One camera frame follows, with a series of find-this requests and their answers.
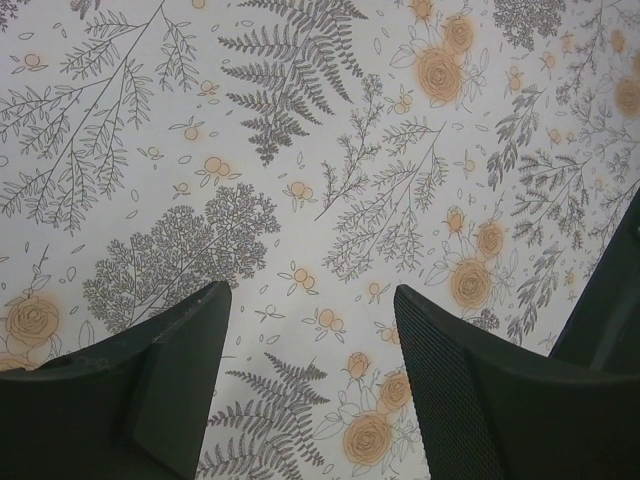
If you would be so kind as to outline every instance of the wallpaper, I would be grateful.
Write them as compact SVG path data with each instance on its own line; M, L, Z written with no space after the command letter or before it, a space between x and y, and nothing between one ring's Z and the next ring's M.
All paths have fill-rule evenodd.
M395 287L547 354L640 186L634 0L0 0L0 32L0 369L228 281L199 479L428 478Z

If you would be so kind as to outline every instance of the fern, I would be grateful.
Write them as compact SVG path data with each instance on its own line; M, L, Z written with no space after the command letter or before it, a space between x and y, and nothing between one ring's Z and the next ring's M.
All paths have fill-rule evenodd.
M324 464L324 458L312 440L311 409L329 402L317 394L310 382L327 376L313 364L306 368L289 365L265 353L279 380L240 371L227 375L239 378L258 394L246 405L235 402L208 421L210 427L239 430L239 438L231 438L213 455L205 452L198 464L197 478L227 475L251 480L279 478L303 480L301 461L313 466Z
M259 85L255 94L228 93L241 107L258 116L241 125L259 133L249 137L265 166L281 147L293 145L293 137L309 133L301 124L320 124L312 108L333 115L325 90L329 87L351 102L343 72L362 77L352 50L352 21L366 20L349 0L249 0L240 7L260 8L278 15L286 23L254 29L237 38L219 37L230 50L261 57L236 67L223 67L229 76Z

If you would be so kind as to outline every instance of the black plastic part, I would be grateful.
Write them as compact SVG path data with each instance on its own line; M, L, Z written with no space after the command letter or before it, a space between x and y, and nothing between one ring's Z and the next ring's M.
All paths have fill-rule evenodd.
M31 372L0 373L0 479L193 480L231 291L176 306Z
M640 372L640 190L550 356L595 370Z
M640 478L640 375L535 354L406 286L395 308L433 480Z

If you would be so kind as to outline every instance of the patterned surface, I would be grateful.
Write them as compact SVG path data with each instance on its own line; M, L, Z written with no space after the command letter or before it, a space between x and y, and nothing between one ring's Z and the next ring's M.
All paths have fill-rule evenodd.
M633 0L42 5L0 0L0 368L230 281L199 478L427 478L395 285L546 353L640 185Z

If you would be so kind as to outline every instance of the floral tablecloth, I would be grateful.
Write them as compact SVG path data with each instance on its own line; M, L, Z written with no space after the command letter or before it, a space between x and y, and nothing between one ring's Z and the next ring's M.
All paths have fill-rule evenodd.
M428 478L396 285L545 354L640 185L634 0L0 0L0 30L0 369L229 281L198 478Z

